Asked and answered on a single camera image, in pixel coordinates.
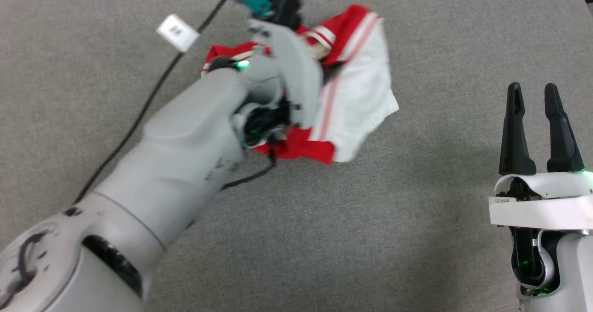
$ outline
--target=gray fabric surface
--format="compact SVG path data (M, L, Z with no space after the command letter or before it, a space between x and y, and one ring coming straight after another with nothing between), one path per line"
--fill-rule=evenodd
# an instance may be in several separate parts
M0 246L63 209L174 57L154 33L218 0L0 0ZM593 19L583 0L304 0L308 25L353 2L385 18L390 116L347 164L282 162L223 192L170 249L160 311L517 311L506 229L489 224L506 86L521 82L545 169L555 82L593 163ZM197 79L206 49L248 38L226 6L154 109ZM237 177L265 165L251 154Z

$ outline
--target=white sticker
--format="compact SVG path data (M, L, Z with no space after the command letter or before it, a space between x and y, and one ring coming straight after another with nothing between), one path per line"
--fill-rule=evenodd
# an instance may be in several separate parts
M493 204L506 204L508 202L517 202L515 198L504 198L502 196L491 196L488 198L488 205L491 206Z
M176 14L170 14L158 27L157 33L184 53L200 36L197 31L187 25L185 21L182 21Z

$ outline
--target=green led indicator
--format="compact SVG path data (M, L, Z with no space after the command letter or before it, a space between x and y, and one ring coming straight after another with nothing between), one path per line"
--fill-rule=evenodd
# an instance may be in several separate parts
M249 65L249 61L239 61L239 62L237 62L237 67L239 69L243 69L243 68L245 68L248 65Z

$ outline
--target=red and white cloth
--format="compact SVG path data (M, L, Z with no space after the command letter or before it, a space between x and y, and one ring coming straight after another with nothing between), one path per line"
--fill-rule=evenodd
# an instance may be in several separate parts
M369 133L399 108L391 90L383 19L364 6L353 5L314 29L301 27L297 33L307 40L323 67L338 61L345 64L323 87L313 128L293 126L276 153L279 158L305 156L326 164L349 162ZM234 48L213 46L202 73L217 56L248 59L255 46L254 42ZM267 145L256 149L267 152Z

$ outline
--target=robotic arm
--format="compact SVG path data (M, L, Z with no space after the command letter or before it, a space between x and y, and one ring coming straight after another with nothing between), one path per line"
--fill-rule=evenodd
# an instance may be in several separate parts
M545 90L548 173L529 158L519 83L508 88L491 223L508 226L523 312L593 312L593 173L585 171L558 89Z
M274 57L211 70L146 123L93 192L2 251L0 311L142 311L165 251L229 181L243 149L313 124L323 75L290 29L300 3L271 3L250 29Z

